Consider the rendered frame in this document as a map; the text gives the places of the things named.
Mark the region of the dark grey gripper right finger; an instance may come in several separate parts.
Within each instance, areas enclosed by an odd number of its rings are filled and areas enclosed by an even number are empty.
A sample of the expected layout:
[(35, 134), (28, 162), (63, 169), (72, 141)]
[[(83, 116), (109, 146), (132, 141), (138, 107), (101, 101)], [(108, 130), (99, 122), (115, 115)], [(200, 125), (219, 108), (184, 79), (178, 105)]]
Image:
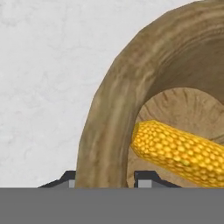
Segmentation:
[(170, 187), (179, 188), (167, 180), (161, 179), (155, 171), (134, 171), (135, 188)]

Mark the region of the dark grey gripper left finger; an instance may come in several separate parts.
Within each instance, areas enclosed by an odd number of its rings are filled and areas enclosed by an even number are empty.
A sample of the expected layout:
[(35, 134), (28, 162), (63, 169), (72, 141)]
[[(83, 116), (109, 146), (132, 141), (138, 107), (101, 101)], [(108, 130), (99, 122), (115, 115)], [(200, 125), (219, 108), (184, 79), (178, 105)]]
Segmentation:
[(74, 188), (76, 171), (65, 171), (63, 175), (54, 181), (51, 181), (41, 188)]

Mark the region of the yellow corn cob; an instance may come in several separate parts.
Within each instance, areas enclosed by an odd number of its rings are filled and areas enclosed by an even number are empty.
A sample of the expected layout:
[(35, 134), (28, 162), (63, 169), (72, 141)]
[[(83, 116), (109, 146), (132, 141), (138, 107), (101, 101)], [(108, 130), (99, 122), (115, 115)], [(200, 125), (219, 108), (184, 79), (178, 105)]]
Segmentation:
[(198, 186), (224, 188), (224, 146), (150, 120), (135, 124), (135, 154)]

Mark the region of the brown wooden bowl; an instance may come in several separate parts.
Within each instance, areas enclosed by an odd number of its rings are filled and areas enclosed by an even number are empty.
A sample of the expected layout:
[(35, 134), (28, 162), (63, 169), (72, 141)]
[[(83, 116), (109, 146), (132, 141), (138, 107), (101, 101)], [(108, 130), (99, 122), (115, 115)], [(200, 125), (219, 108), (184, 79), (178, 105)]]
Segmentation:
[(196, 88), (224, 104), (224, 0), (167, 11), (115, 58), (81, 134), (76, 187), (127, 185), (137, 115), (151, 97), (170, 88)]

